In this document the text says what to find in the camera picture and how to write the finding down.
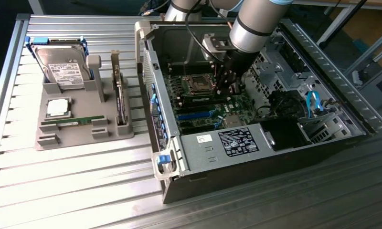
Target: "motherboard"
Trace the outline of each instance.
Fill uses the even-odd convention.
[[[183,135],[244,126],[254,118],[245,90],[233,96],[214,93],[214,74],[169,75],[165,83]]]

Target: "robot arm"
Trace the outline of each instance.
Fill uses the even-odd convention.
[[[232,85],[242,78],[256,61],[258,53],[264,48],[269,36],[285,15],[294,0],[213,0],[215,7],[230,10],[240,5],[242,7],[230,32],[233,49],[228,50],[224,64],[217,72],[217,92],[237,92]],[[183,21],[189,10],[198,0],[173,0],[166,20]],[[207,5],[210,0],[202,0],[201,5],[194,7],[190,20],[201,19],[201,7]]]

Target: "hard drive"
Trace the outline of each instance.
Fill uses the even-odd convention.
[[[84,38],[76,40],[50,40],[35,38],[26,45],[36,58],[46,75],[47,83],[58,83],[60,89],[82,89],[83,81],[93,80],[93,73],[86,65],[89,55]]]

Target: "warning label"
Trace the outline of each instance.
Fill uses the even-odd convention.
[[[82,71],[78,63],[52,63],[50,69],[60,86],[83,84]]]
[[[238,156],[260,151],[249,128],[221,132],[220,138],[229,156]]]

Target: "blue cable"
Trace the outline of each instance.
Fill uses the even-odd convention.
[[[312,118],[312,97],[313,97],[313,94],[316,96],[316,106],[314,106],[316,109],[318,108],[321,111],[325,110],[324,106],[321,105],[318,92],[317,91],[309,91],[309,93],[308,93],[308,101],[306,101],[308,111],[309,111],[309,118]]]

